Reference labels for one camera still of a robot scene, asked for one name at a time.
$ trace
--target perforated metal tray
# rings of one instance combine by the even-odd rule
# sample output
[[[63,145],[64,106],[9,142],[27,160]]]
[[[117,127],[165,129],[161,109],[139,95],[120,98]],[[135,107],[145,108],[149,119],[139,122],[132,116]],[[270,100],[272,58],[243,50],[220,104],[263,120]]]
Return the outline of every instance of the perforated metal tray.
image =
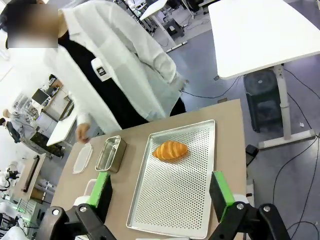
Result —
[[[211,211],[209,187],[214,170],[215,121],[153,133],[149,136],[126,226],[144,232],[204,239]],[[152,153],[165,141],[186,144],[175,163]]]

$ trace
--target bread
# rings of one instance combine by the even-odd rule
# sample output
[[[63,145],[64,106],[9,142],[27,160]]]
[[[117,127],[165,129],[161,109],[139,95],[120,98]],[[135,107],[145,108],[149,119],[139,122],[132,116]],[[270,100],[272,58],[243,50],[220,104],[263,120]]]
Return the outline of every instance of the bread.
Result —
[[[152,153],[155,158],[162,161],[172,160],[186,154],[188,151],[187,145],[176,141],[165,141]]]

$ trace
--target name tag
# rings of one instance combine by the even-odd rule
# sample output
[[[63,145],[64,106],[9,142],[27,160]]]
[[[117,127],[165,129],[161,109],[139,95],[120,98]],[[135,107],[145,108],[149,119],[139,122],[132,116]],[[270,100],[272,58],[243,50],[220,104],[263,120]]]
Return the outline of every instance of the name tag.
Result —
[[[91,61],[91,66],[97,75],[97,77],[102,81],[106,81],[111,78],[110,74],[108,73],[108,70],[105,66],[103,66],[102,61],[100,58],[96,57]]]

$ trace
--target green tape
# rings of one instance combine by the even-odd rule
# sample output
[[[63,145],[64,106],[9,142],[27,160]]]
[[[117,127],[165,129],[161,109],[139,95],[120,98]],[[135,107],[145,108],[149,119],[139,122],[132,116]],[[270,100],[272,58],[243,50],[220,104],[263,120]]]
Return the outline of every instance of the green tape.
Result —
[[[222,214],[222,218],[220,220],[220,223],[223,221],[224,219],[224,216],[227,212],[227,209],[228,207],[230,207],[232,204],[235,203],[235,198],[234,198],[234,195],[232,194],[229,186],[228,186],[228,183],[225,179],[225,176],[224,174],[222,173],[222,171],[215,171],[214,172],[214,175],[215,175],[215,179],[216,181],[218,182],[219,184],[219,188],[221,190],[221,193],[223,195],[223,198],[224,198],[224,201],[225,201],[225,208],[224,208],[224,211],[223,211],[223,214]]]
[[[109,176],[109,173],[107,173],[106,171],[103,171],[99,173],[98,178],[96,179],[90,198],[86,202],[93,208],[96,208],[98,206],[101,192],[103,190],[103,187],[105,185],[105,182],[108,176]]]

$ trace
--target screw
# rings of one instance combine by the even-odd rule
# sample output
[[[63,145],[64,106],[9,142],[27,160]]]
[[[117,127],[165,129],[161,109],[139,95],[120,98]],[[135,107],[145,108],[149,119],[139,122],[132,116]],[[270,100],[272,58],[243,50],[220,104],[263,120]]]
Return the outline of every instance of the screw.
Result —
[[[60,211],[58,209],[55,209],[52,211],[52,214],[57,216],[60,213]]]
[[[269,212],[269,211],[271,210],[271,208],[270,208],[269,206],[264,206],[263,210],[264,210],[265,212]]]
[[[87,208],[85,206],[80,207],[80,212],[84,213],[85,211],[87,211]]]
[[[239,203],[237,206],[236,206],[237,209],[239,210],[242,210],[244,209],[244,205],[242,203]]]

